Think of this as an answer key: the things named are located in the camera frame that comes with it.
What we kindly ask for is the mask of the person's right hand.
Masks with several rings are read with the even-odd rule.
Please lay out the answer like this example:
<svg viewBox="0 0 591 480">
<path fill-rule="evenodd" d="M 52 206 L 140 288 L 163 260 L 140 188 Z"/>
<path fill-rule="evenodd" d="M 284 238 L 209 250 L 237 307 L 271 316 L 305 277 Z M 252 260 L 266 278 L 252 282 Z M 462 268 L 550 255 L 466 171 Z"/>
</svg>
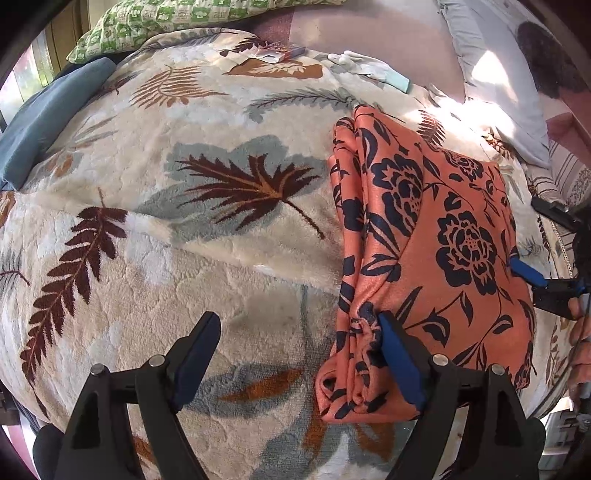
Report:
<svg viewBox="0 0 591 480">
<path fill-rule="evenodd" d="M 591 380 L 590 365 L 590 314 L 581 308 L 580 300 L 572 298 L 568 302 L 575 319 L 569 342 L 572 346 L 571 373 L 567 381 L 569 396 L 576 407 L 580 405 L 580 386 Z"/>
</svg>

